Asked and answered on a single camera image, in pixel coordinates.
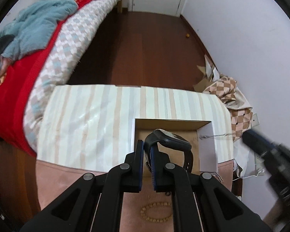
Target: open box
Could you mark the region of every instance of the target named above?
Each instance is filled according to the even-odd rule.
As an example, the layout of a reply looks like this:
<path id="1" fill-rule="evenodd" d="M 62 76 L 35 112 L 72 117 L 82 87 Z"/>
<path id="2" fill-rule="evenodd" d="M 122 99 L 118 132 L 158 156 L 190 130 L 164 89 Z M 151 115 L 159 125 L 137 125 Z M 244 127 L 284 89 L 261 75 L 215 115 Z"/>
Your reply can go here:
<path id="1" fill-rule="evenodd" d="M 135 119 L 133 126 L 134 135 L 132 139 L 134 147 L 137 140 L 145 140 L 155 129 L 164 129 L 175 133 L 192 145 L 193 168 L 192 173 L 200 174 L 200 172 L 218 172 L 217 156 L 215 149 L 215 139 L 200 139 L 202 135 L 213 135 L 213 125 L 211 121 L 193 121 L 193 120 L 166 120 L 166 119 Z M 159 151 L 167 153 L 170 161 L 183 166 L 184 153 L 181 151 L 165 148 L 158 144 Z M 143 176 L 151 177 L 147 167 L 143 167 Z"/>

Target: checkered fabric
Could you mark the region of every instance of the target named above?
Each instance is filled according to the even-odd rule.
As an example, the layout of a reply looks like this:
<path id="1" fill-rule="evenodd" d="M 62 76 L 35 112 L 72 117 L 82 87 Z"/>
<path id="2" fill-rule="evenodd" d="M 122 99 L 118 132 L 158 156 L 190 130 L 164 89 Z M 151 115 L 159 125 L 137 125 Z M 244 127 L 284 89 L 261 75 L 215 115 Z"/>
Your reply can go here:
<path id="1" fill-rule="evenodd" d="M 93 0 L 63 24 L 31 91 L 24 113 L 25 137 L 34 151 L 37 150 L 37 136 L 43 114 L 54 88 L 69 80 L 98 27 L 118 1 Z"/>
<path id="2" fill-rule="evenodd" d="M 216 95 L 224 104 L 235 101 L 236 99 L 236 81 L 227 76 L 221 77 L 218 81 L 207 87 L 203 93 Z M 229 109 L 231 113 L 231 126 L 233 141 L 238 140 L 242 133 L 249 129 L 252 119 L 252 108 L 239 110 Z"/>

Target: wooden floor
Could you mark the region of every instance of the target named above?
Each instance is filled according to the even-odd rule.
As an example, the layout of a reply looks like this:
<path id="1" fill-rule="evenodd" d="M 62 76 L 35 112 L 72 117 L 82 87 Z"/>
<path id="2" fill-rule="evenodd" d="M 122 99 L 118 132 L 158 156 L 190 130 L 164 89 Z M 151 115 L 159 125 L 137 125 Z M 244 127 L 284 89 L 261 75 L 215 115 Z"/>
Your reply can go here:
<path id="1" fill-rule="evenodd" d="M 204 65 L 204 53 L 182 19 L 143 12 L 111 13 L 68 84 L 193 90 L 203 76 L 197 65 Z"/>
<path id="2" fill-rule="evenodd" d="M 110 13 L 68 84 L 116 84 L 192 90 L 204 53 L 182 19 Z M 35 158 L 0 142 L 0 194 L 18 224 L 39 211 Z"/>

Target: smartwatch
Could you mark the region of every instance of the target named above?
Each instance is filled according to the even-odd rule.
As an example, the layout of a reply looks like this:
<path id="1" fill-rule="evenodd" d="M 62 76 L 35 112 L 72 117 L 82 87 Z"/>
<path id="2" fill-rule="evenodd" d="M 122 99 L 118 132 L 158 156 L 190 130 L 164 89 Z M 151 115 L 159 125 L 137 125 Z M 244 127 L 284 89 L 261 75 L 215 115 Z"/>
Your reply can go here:
<path id="1" fill-rule="evenodd" d="M 149 134 L 144 141 L 144 153 L 147 160 L 147 164 L 151 171 L 151 158 L 150 150 L 154 144 L 160 143 L 162 146 L 184 152 L 184 165 L 183 168 L 191 173 L 193 166 L 193 154 L 191 152 L 191 144 L 183 137 L 174 133 L 156 129 Z"/>

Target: red blanket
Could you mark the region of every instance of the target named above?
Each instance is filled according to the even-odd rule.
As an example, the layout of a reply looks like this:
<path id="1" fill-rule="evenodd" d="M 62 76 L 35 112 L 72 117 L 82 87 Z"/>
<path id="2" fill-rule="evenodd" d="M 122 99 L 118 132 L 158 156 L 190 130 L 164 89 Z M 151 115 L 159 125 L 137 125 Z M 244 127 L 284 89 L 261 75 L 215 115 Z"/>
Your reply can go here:
<path id="1" fill-rule="evenodd" d="M 90 1 L 77 0 L 78 9 Z M 8 68 L 5 78 L 0 79 L 0 137 L 32 156 L 36 156 L 36 153 L 30 148 L 23 131 L 24 111 L 34 83 L 64 22 L 58 22 L 46 49 L 16 61 Z"/>

